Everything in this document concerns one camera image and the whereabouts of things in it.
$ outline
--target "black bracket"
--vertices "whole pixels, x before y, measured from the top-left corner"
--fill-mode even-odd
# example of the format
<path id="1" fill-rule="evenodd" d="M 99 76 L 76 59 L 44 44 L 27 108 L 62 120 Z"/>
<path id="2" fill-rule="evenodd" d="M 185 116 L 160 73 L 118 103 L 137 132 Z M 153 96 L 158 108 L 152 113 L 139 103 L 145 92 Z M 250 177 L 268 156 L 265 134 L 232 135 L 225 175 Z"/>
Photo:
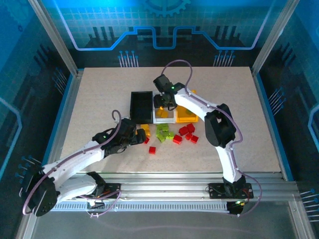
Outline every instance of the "black bracket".
<path id="1" fill-rule="evenodd" d="M 114 193 L 114 192 L 119 191 L 119 190 L 121 190 L 121 184 L 120 183 L 106 183 L 105 187 L 104 187 L 104 191 L 105 192 L 109 191 L 109 193 Z M 117 198 L 117 197 L 118 197 L 118 194 L 114 194 L 114 195 L 112 195 L 109 198 Z"/>
<path id="2" fill-rule="evenodd" d="M 254 192 L 250 183 L 243 184 L 243 190 L 249 195 L 249 199 L 254 198 Z M 238 191 L 232 199 L 246 199 L 247 194 L 243 191 Z M 226 195 L 225 185 L 223 183 L 209 183 L 208 193 L 210 199 L 229 199 L 230 197 Z"/>

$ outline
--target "white robotic arm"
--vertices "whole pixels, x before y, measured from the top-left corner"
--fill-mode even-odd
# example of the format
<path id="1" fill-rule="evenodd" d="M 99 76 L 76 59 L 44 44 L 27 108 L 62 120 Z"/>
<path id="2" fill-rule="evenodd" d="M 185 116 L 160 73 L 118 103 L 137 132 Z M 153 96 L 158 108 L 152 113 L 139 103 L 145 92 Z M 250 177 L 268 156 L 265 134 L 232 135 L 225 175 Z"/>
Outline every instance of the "white robotic arm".
<path id="1" fill-rule="evenodd" d="M 189 96 L 186 93 L 185 88 L 180 89 L 177 94 L 175 95 L 175 102 L 179 106 L 183 106 L 186 109 L 190 110 L 194 114 L 196 114 L 198 117 L 200 117 L 203 121 L 205 121 L 205 117 L 207 113 L 211 113 L 214 110 L 207 106 L 214 106 L 217 107 L 216 104 L 207 102 L 206 100 L 202 99 L 201 97 L 195 95 L 194 93 L 191 93 L 192 96 L 202 100 L 203 102 L 206 102 L 206 105 L 199 103 L 197 100 L 195 100 L 193 97 Z M 241 174 L 238 173 L 238 171 L 235 169 L 235 165 L 233 165 L 233 161 L 231 159 L 231 152 L 230 152 L 230 144 L 232 143 L 232 140 L 229 141 L 225 147 L 217 146 L 216 150 L 218 152 L 220 162 L 223 167 L 223 177 L 228 182 L 236 182 L 241 178 Z"/>
<path id="2" fill-rule="evenodd" d="M 216 105 L 190 92 L 185 85 L 173 85 L 165 75 L 157 77 L 153 83 L 160 92 L 154 96 L 154 106 L 183 106 L 205 122 L 207 140 L 216 147 L 223 167 L 223 181 L 226 195 L 235 197 L 246 184 L 245 177 L 237 169 L 231 149 L 236 128 L 231 122 L 227 105 Z"/>
<path id="3" fill-rule="evenodd" d="M 49 212 L 55 204 L 82 195 L 97 197 L 109 190 L 96 172 L 71 178 L 85 167 L 128 146 L 143 143 L 143 129 L 136 129 L 130 119 L 121 119 L 115 128 L 96 134 L 83 148 L 70 156 L 45 166 L 30 167 L 22 182 L 20 196 L 36 216 Z"/>

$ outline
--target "glass panel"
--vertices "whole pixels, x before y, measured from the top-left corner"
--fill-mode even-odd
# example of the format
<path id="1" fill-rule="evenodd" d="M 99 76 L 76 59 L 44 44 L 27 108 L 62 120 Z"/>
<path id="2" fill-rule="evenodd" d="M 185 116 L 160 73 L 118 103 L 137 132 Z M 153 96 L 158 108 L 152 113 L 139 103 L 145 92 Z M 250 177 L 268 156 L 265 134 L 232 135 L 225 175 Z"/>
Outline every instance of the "glass panel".
<path id="1" fill-rule="evenodd" d="M 319 2 L 300 1 L 260 76 L 300 191 L 319 190 Z"/>
<path id="2" fill-rule="evenodd" d="M 32 239 L 84 238 L 83 235 L 130 239 L 297 238 L 287 203 L 261 203 L 242 220 L 203 212 L 116 212 L 98 220 L 86 212 L 52 212 L 37 220 Z"/>
<path id="3" fill-rule="evenodd" d="M 194 66 L 251 66 L 286 1 L 43 2 L 84 68 L 137 66 L 125 57 L 138 57 L 139 66 L 176 58 Z"/>
<path id="4" fill-rule="evenodd" d="M 14 238 L 24 159 L 45 160 L 70 73 L 28 1 L 0 0 L 0 24 L 0 235 Z"/>

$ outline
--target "yellow cube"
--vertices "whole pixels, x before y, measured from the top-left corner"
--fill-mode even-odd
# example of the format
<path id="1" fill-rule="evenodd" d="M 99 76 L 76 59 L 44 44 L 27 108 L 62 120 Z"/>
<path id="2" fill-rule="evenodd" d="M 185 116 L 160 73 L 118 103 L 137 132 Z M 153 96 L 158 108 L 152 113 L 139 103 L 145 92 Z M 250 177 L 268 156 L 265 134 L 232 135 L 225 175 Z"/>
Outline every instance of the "yellow cube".
<path id="1" fill-rule="evenodd" d="M 188 122 L 198 122 L 198 116 L 194 113 L 191 113 L 188 109 L 177 106 L 176 108 L 176 123 L 188 123 Z"/>
<path id="2" fill-rule="evenodd" d="M 163 111 L 160 117 L 161 118 L 167 118 L 168 117 L 168 112 L 167 111 Z"/>
<path id="3" fill-rule="evenodd" d="M 146 136 L 151 135 L 150 126 L 148 124 L 142 124 L 141 128 L 144 129 Z"/>
<path id="4" fill-rule="evenodd" d="M 160 117 L 163 111 L 163 109 L 158 109 L 158 111 L 156 111 L 156 116 Z"/>

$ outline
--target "table surface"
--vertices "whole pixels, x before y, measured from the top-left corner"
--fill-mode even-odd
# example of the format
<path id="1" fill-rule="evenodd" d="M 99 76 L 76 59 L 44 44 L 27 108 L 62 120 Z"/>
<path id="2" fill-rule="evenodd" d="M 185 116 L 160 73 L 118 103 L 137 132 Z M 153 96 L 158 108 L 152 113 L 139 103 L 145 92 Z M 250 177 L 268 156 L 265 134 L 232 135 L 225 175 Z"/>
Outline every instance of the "table surface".
<path id="1" fill-rule="evenodd" d="M 115 127 L 111 112 L 117 109 L 129 116 L 132 91 L 156 90 L 153 80 L 161 67 L 85 68 L 62 149 L 62 157 L 78 150 L 98 132 Z M 173 82 L 185 83 L 187 67 L 170 67 L 165 75 Z M 235 145 L 236 161 L 245 172 L 279 172 L 279 162 L 248 67 L 194 67 L 189 88 L 202 98 L 229 106 L 244 141 Z M 175 133 L 185 123 L 169 124 Z M 197 144 L 186 139 L 181 145 L 156 138 L 151 124 L 148 144 L 129 147 L 88 166 L 96 172 L 222 172 L 216 149 L 205 138 L 204 123 L 194 124 Z M 156 155 L 149 147 L 156 147 Z"/>

